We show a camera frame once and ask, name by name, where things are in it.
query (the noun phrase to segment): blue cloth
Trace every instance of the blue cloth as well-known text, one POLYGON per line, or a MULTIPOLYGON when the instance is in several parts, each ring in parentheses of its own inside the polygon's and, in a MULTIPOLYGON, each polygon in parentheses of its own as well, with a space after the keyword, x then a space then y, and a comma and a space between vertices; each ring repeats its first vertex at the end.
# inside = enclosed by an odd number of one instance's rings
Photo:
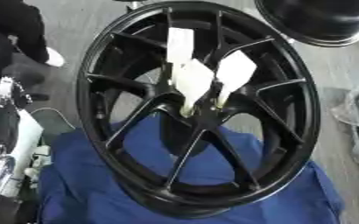
MULTIPOLYGON (((263 155, 259 141, 250 134, 222 131, 245 164, 257 168, 263 155)), ((126 137, 124 145, 138 162, 165 175, 173 158, 158 132, 158 118, 149 117, 126 137)), ((217 184, 232 178, 230 166, 213 147, 193 157, 181 175, 181 181, 192 184, 217 184)), ((40 175, 39 199, 39 223, 44 224, 338 224, 343 209, 331 181, 309 162, 284 190, 257 203, 200 220, 165 217, 140 206, 119 188, 80 130, 61 136, 53 146, 53 164, 40 175)))

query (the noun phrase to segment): gray floor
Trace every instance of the gray floor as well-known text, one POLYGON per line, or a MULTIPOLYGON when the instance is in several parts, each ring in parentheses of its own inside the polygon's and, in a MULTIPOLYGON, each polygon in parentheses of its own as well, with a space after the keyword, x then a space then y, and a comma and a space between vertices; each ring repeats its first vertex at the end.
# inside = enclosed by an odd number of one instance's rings
MULTIPOLYGON (((78 125, 74 105, 74 79, 81 57, 94 36, 109 22, 125 13, 124 3, 110 0, 27 0, 38 6, 45 17, 50 46, 67 59, 61 69, 47 69, 47 82, 39 89, 52 95, 34 107, 61 110, 78 125)), ((250 0, 215 0, 257 14, 250 0)), ((342 223, 359 224, 359 169, 349 156, 352 141, 348 127, 338 123, 330 109, 338 105, 348 90, 359 86, 359 44, 322 49, 294 44, 311 70, 320 91, 322 129, 313 158, 325 169, 346 202, 342 223)))

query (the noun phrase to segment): white tag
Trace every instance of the white tag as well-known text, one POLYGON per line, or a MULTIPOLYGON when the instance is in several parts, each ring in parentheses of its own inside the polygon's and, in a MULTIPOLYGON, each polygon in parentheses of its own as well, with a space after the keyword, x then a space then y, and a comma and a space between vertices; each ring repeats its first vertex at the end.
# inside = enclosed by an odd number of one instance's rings
POLYGON ((193 113, 194 104, 211 88, 214 72, 197 59, 187 62, 177 70, 175 87, 185 96, 181 114, 185 117, 193 113))
POLYGON ((169 28, 167 41, 167 62, 185 64, 194 54, 194 30, 169 28))
POLYGON ((184 66, 185 66, 185 64, 172 64, 172 84, 173 85, 177 81, 177 76, 182 72, 182 67, 184 67, 184 66))
POLYGON ((246 54, 236 51, 223 59, 216 78, 223 84, 217 107, 222 108, 230 94, 249 82, 257 65, 246 54))

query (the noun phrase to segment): cable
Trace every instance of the cable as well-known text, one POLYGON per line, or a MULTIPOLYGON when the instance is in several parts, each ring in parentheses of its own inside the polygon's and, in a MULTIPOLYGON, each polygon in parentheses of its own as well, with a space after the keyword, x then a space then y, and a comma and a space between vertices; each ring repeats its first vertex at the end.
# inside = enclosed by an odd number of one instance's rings
POLYGON ((147 76, 148 81, 153 84, 153 79, 151 78, 151 76, 148 74, 145 74, 145 76, 147 76))
POLYGON ((42 110, 52 110, 52 111, 57 112, 57 113, 61 116, 61 118, 64 120, 64 122, 65 122, 69 127, 71 127, 73 130, 76 129, 76 128, 73 126, 73 124, 70 123, 70 122, 66 119, 66 117, 65 117, 61 112, 59 112, 57 109, 55 109, 55 108, 38 108, 38 109, 35 109, 34 111, 32 111, 30 114, 33 115, 33 114, 35 114, 35 113, 37 113, 37 112, 39 112, 39 111, 42 111, 42 110))

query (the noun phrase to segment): sneaker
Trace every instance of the sneaker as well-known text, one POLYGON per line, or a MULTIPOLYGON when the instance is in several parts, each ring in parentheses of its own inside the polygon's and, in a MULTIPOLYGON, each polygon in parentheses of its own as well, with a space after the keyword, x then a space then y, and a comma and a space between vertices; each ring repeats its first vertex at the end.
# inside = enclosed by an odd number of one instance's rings
POLYGON ((64 58, 56 50, 47 47, 47 53, 49 54, 49 60, 46 62, 51 67, 62 67, 65 64, 64 58))

